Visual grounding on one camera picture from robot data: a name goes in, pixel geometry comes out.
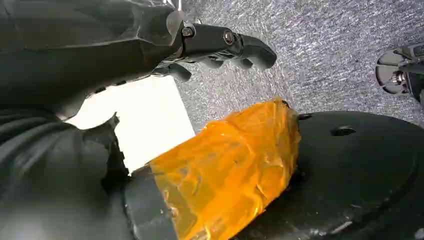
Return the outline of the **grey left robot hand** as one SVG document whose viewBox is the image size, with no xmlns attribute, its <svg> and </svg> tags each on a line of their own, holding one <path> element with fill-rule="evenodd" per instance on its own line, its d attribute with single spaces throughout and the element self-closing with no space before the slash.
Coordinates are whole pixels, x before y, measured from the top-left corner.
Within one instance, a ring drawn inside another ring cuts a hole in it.
<svg viewBox="0 0 424 240">
<path fill-rule="evenodd" d="M 3 240 L 227 240 L 288 187 L 300 142 L 281 98 L 209 123 L 129 172 L 112 116 L 66 120 L 86 98 L 181 63 L 271 68 L 275 52 L 226 27 L 185 25 L 153 0 L 0 3 L 0 237 Z"/>
</svg>

